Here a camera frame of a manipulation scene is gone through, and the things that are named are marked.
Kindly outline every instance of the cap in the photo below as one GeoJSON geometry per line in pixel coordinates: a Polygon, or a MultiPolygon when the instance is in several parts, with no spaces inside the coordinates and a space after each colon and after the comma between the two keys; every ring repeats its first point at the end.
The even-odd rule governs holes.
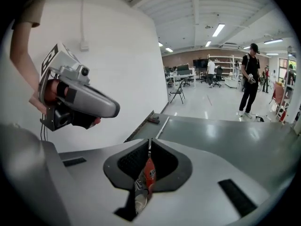
{"type": "Polygon", "coordinates": [[[250,48],[254,50],[257,54],[260,54],[260,51],[258,50],[258,45],[255,43],[251,43],[250,48]]]}

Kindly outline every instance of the ceiling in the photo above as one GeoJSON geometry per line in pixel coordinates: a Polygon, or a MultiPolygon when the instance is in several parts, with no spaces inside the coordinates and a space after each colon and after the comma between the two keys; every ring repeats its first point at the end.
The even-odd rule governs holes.
{"type": "Polygon", "coordinates": [[[210,47],[225,43],[237,48],[258,44],[263,52],[286,53],[295,46],[293,32],[272,0],[125,0],[153,19],[162,55],[210,47]],[[217,37],[212,37],[218,24],[225,24],[217,37]],[[265,45],[263,42],[282,38],[284,41],[265,45]]]}

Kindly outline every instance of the television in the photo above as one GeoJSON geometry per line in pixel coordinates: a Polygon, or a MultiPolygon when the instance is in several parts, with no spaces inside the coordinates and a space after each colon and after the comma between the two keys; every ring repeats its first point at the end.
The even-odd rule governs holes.
{"type": "Polygon", "coordinates": [[[178,71],[182,71],[182,70],[189,70],[189,65],[179,65],[178,71]]]}
{"type": "Polygon", "coordinates": [[[196,69],[207,68],[207,66],[208,66],[208,59],[196,59],[196,60],[193,60],[193,66],[195,66],[196,69]]]}

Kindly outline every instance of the black pants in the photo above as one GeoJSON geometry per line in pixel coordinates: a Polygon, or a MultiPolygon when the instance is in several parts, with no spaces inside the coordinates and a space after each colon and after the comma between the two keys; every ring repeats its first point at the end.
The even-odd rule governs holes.
{"type": "Polygon", "coordinates": [[[263,92],[264,92],[264,87],[265,87],[265,85],[267,86],[265,92],[268,92],[268,88],[269,88],[269,79],[265,79],[265,80],[264,80],[263,88],[262,88],[262,91],[263,91],[263,92]]]}
{"type": "Polygon", "coordinates": [[[239,106],[240,111],[244,110],[244,107],[246,106],[246,101],[249,98],[248,105],[246,106],[246,113],[250,112],[251,106],[256,98],[257,89],[258,89],[258,83],[250,84],[249,82],[246,81],[245,92],[239,106]]]}
{"type": "Polygon", "coordinates": [[[207,75],[207,82],[209,85],[211,85],[213,83],[213,74],[208,74],[207,75]]]}

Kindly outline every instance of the window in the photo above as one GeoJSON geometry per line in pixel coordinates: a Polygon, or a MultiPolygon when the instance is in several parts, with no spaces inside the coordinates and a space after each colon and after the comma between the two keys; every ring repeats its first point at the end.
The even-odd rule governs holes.
{"type": "MultiPolygon", "coordinates": [[[[293,65],[293,68],[296,69],[297,63],[296,61],[289,60],[289,65],[293,65]]],[[[278,82],[281,82],[285,76],[287,70],[287,59],[280,58],[279,59],[279,71],[278,71],[278,82]]]]}

